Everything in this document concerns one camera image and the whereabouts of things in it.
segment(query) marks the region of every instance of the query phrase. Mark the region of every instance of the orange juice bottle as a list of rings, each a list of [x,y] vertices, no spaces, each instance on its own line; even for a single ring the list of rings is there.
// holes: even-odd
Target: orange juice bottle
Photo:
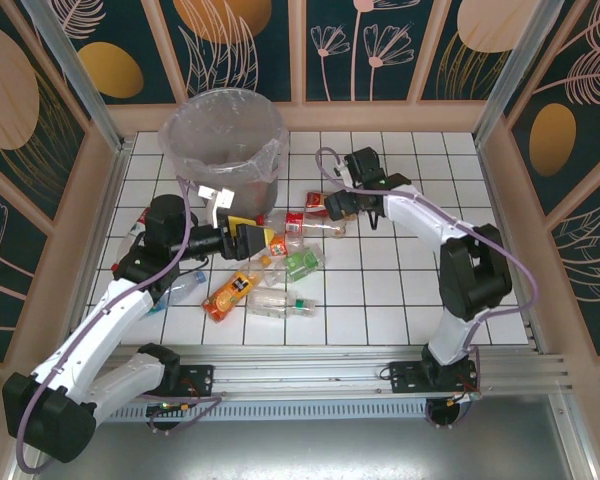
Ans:
[[[227,283],[207,298],[202,303],[202,308],[214,321],[221,322],[236,303],[262,281],[264,270],[269,265],[271,259],[266,255],[248,262],[244,268],[234,273]]]

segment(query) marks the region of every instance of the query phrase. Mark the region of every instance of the plastic bottle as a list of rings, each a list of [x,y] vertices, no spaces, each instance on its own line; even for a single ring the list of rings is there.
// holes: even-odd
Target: plastic bottle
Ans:
[[[281,233],[275,235],[269,242],[269,250],[274,257],[295,253],[302,250],[302,247],[304,247],[304,239],[298,233]]]
[[[120,246],[118,247],[118,251],[116,252],[116,261],[113,265],[111,265],[111,270],[115,270],[116,268],[118,268],[118,263],[120,262],[120,260],[122,260],[122,257],[129,253],[129,250],[131,250],[131,247],[135,243],[136,238],[138,238],[138,235],[140,235],[147,229],[145,225],[147,213],[149,213],[149,208],[145,208],[142,211],[142,213],[138,217],[138,220],[136,220],[136,223],[134,223],[133,227],[131,227],[131,230],[129,230],[129,233],[127,233],[122,239],[122,242],[120,242]]]
[[[207,277],[201,271],[189,272],[179,276],[160,300],[158,300],[158,303],[149,310],[149,314],[164,310],[167,308],[167,305],[178,305],[191,295],[198,285],[206,281]]]
[[[247,312],[274,318],[287,318],[291,315],[313,317],[316,302],[298,298],[294,292],[273,288],[255,288],[248,297]]]
[[[305,237],[344,237],[346,224],[344,220],[331,220],[311,213],[277,211],[266,218],[259,215],[258,225],[272,228],[276,233],[301,233]]]
[[[272,287],[287,279],[288,283],[297,282],[324,265],[324,255],[317,245],[309,245],[299,252],[289,255],[276,263],[272,271],[267,272],[265,283]]]
[[[231,276],[227,283],[202,303],[202,308],[214,321],[221,322],[236,303],[262,281],[264,270],[269,265],[271,259],[266,255],[247,262],[240,271]]]

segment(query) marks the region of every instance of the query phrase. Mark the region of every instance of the robotic arm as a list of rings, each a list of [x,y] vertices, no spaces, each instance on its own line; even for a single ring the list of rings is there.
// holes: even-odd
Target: robotic arm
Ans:
[[[104,310],[106,305],[172,263],[182,247],[185,214],[181,197],[156,197],[146,216],[146,232],[138,236],[119,262],[114,280],[91,314],[31,375],[14,373],[5,382],[3,402],[12,437],[17,437],[27,405],[52,372],[55,376],[32,411],[24,439],[62,462],[76,458],[100,423],[130,400],[143,393],[173,392],[181,380],[180,358],[171,350],[153,344],[141,347],[125,365],[95,382],[94,379],[124,334],[149,312],[180,275],[178,265],[146,288],[127,295],[110,310]],[[195,215],[191,215],[193,228],[183,260],[202,260],[212,253],[243,260],[268,243],[267,232],[261,227],[241,224],[222,215],[214,218],[214,224],[198,226]],[[102,313],[105,317],[87,329]],[[76,338],[81,338],[80,342],[69,351]],[[59,359],[67,354],[66,362],[57,368]]]
[[[444,306],[440,325],[423,350],[423,367],[431,386],[468,362],[469,345],[481,319],[511,292],[511,276],[505,258],[460,228],[473,230],[497,244],[500,233],[492,225],[475,227],[453,219],[438,208],[400,174],[386,176],[377,153],[367,147],[346,155],[336,174],[347,187],[366,191],[389,190],[406,195],[373,195],[341,190],[327,197],[332,220],[367,212],[371,228],[386,217],[411,230],[433,251],[439,252],[440,297]]]

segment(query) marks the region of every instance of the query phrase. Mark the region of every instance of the white tile floor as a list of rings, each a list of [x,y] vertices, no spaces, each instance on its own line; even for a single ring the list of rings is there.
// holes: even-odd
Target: white tile floor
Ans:
[[[290,156],[282,162],[276,207],[304,206],[308,190],[330,192],[314,164],[314,152],[329,146],[338,153],[373,147],[389,174],[402,173],[429,199],[464,220],[494,223],[493,212],[471,135],[468,133],[293,132]],[[332,162],[325,159],[325,164]],[[138,134],[122,193],[89,300],[97,303],[112,275],[111,263],[122,237],[162,193],[179,194],[171,163],[164,159],[155,132]],[[202,217],[199,198],[191,195]],[[180,305],[141,320],[125,344],[166,345],[419,345],[435,332],[442,312],[433,252],[406,228],[380,219],[350,222],[344,239],[308,239],[326,253],[326,269],[286,287],[316,300],[314,318],[271,319],[246,313],[241,302],[224,322],[206,318],[200,303],[226,282],[238,263],[214,255],[205,273],[209,281]],[[183,262],[193,268],[196,262]],[[514,305],[515,294],[503,304]],[[474,338],[477,344],[526,344],[519,314],[493,318]]]

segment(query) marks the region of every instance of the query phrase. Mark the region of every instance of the trash bin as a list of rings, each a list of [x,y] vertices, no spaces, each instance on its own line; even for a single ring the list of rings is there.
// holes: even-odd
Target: trash bin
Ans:
[[[273,208],[289,132],[262,95],[238,88],[196,95],[167,120],[158,140],[177,175],[235,192],[232,215],[255,218]]]

